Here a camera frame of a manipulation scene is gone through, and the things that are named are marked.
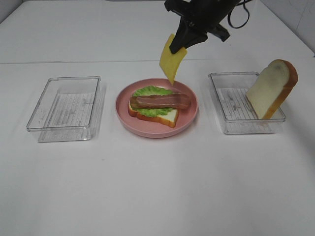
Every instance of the transparent tray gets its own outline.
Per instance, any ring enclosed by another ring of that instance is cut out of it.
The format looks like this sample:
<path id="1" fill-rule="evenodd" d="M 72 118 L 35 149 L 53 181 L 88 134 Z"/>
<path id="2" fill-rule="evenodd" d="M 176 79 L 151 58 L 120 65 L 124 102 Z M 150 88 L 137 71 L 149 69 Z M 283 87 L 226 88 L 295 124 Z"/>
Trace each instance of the transparent tray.
<path id="1" fill-rule="evenodd" d="M 48 80 L 27 124 L 40 143 L 89 140 L 100 123 L 100 77 Z"/>
<path id="2" fill-rule="evenodd" d="M 225 134 L 276 133 L 285 121 L 279 108 L 271 119 L 258 119 L 246 98 L 247 90 L 258 77 L 257 72 L 212 73 L 211 96 Z"/>

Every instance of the toast slice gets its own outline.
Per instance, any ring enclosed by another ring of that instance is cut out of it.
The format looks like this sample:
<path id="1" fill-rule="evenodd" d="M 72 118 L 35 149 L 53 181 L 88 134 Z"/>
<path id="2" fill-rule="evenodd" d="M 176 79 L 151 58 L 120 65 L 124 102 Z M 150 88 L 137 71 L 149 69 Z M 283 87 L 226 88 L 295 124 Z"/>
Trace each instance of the toast slice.
<path id="1" fill-rule="evenodd" d="M 270 119 L 298 81 L 294 66 L 286 61 L 272 61 L 260 73 L 246 97 L 259 119 Z"/>
<path id="2" fill-rule="evenodd" d="M 128 102 L 128 113 L 132 117 L 137 117 L 138 119 L 146 120 L 146 121 L 158 122 L 158 123 L 167 125 L 171 128 L 175 127 L 176 121 L 178 118 L 178 109 L 172 109 L 166 115 L 157 115 L 156 117 L 144 116 L 140 114 L 139 112 L 132 109 L 130 105 L 130 101 Z"/>

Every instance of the white table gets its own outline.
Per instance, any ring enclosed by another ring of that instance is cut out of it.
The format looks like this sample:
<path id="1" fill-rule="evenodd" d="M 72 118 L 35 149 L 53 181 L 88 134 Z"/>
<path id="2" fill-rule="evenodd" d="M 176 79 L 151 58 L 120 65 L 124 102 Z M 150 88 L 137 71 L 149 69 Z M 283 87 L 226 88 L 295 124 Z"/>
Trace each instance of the white table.
<path id="1" fill-rule="evenodd" d="M 158 140 L 125 130 L 114 109 L 128 84 L 164 77 L 157 61 L 0 65 L 0 235 L 314 235 L 314 59 L 288 60 L 299 82 L 279 133 L 224 135 L 209 94 L 209 73 L 269 59 L 186 60 L 177 78 L 198 116 Z M 99 136 L 37 143 L 26 124 L 48 78 L 87 75 L 107 83 Z"/>
<path id="2" fill-rule="evenodd" d="M 47 61 L 159 60 L 180 17 L 163 1 L 27 1 L 0 25 L 0 63 Z M 208 40 L 188 50 L 185 59 L 302 57 L 314 53 L 264 4 L 247 4 L 251 18 L 242 29 L 222 24 L 231 37 Z M 237 7 L 232 22 L 246 20 Z"/>

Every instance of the sandwich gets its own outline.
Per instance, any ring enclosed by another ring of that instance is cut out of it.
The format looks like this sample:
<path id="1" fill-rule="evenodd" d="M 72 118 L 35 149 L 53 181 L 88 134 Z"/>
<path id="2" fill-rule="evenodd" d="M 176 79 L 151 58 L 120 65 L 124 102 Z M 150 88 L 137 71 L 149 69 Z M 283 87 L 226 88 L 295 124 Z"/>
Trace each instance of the sandwich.
<path id="1" fill-rule="evenodd" d="M 258 76 L 246 97 L 259 119 L 270 119 L 298 81 L 294 66 L 286 61 L 272 61 Z"/>
<path id="2" fill-rule="evenodd" d="M 128 113 L 132 117 L 158 122 L 174 128 L 179 110 L 190 106 L 190 98 L 182 93 L 156 86 L 136 90 L 129 102 Z"/>

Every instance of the yellow cheese slice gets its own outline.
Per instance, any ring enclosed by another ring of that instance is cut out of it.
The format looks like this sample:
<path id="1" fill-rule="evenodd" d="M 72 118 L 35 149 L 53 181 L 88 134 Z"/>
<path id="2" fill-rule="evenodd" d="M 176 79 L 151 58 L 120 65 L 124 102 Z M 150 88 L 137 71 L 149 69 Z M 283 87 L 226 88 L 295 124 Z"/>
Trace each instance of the yellow cheese slice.
<path id="1" fill-rule="evenodd" d="M 175 75 L 177 72 L 177 69 L 179 67 L 179 64 L 185 57 L 187 51 L 186 48 L 182 47 L 177 53 L 172 54 L 171 50 L 169 49 L 169 46 L 171 45 L 175 35 L 171 34 L 170 37 L 168 38 L 161 58 L 159 60 L 159 65 L 162 68 L 164 74 L 167 76 L 171 84 L 174 84 L 175 80 Z"/>

